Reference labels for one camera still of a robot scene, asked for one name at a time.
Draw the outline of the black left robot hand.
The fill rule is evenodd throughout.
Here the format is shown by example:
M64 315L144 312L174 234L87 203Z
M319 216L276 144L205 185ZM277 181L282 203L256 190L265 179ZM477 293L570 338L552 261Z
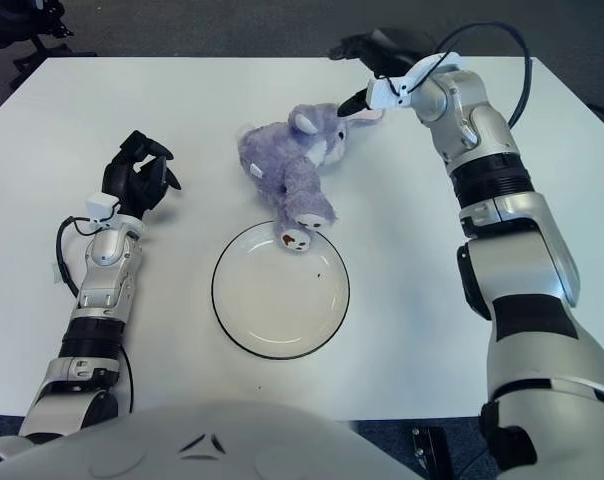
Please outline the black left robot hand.
M177 177L167 166L173 159L165 146L134 130L106 166L102 192L118 198L121 214L142 220L169 188L181 189Z

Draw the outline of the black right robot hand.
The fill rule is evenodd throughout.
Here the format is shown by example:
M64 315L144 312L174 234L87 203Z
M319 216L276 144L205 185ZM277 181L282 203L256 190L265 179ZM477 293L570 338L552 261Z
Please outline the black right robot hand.
M342 38L327 52L332 61L360 60L376 78L402 77L426 55L426 48L415 38L391 28Z

